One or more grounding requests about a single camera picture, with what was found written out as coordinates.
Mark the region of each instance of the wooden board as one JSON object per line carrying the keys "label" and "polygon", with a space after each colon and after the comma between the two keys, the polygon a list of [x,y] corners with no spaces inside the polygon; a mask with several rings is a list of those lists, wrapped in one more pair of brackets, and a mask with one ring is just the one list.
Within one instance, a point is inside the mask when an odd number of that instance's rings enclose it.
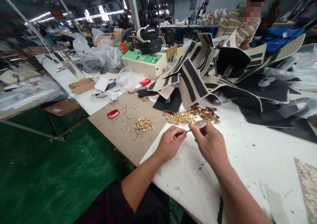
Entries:
{"label": "wooden board", "polygon": [[[134,165],[138,165],[164,125],[166,116],[153,108],[152,101],[143,102],[136,94],[122,94],[112,104],[107,104],[91,116],[89,121],[108,138]],[[118,109],[120,114],[109,119],[107,114]],[[132,125],[139,117],[153,122],[154,129],[143,132],[133,129]]]}

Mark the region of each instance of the poster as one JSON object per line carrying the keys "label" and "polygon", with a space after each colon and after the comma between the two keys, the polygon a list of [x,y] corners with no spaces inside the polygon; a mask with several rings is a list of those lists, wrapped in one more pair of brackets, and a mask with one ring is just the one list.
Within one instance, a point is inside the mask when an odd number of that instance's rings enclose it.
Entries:
{"label": "poster", "polygon": [[191,0],[191,6],[189,7],[189,10],[196,10],[196,3],[197,0]]}

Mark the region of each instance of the table leg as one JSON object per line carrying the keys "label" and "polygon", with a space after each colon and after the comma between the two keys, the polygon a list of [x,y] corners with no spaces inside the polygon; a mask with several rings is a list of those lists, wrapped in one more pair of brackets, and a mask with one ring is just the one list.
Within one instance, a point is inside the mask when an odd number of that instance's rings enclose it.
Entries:
{"label": "table leg", "polygon": [[[29,132],[36,133],[38,135],[45,136],[45,137],[48,137],[48,138],[51,138],[51,139],[55,139],[56,138],[55,136],[52,136],[52,135],[49,135],[49,134],[46,134],[46,133],[42,133],[42,132],[36,131],[36,130],[34,130],[32,128],[28,128],[28,127],[25,127],[25,126],[22,126],[22,125],[19,125],[19,124],[16,124],[16,123],[13,123],[13,122],[10,122],[10,121],[7,121],[7,120],[2,120],[0,122],[4,123],[4,124],[7,124],[7,125],[10,125],[10,126],[13,126],[13,127],[17,127],[17,128],[29,131]],[[64,139],[56,139],[56,140],[58,140],[60,142],[65,142]]]}

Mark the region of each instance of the dark sleeve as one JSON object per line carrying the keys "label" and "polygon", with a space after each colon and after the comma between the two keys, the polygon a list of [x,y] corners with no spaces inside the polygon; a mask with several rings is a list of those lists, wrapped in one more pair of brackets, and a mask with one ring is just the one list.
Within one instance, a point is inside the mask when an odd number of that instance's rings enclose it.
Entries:
{"label": "dark sleeve", "polygon": [[123,195],[118,179],[97,196],[75,223],[132,223],[133,220],[134,212]]}

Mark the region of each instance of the green floor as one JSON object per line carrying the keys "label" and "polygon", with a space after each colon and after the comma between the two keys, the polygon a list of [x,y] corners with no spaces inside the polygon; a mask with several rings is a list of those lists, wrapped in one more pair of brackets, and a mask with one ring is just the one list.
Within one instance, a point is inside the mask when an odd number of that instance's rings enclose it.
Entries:
{"label": "green floor", "polygon": [[[78,109],[51,117],[60,134],[87,116]],[[52,133],[39,107],[10,121]],[[89,121],[67,133],[64,143],[2,123],[0,136],[0,223],[72,223],[110,182],[130,172]],[[183,211],[172,199],[170,209],[180,220]]]}

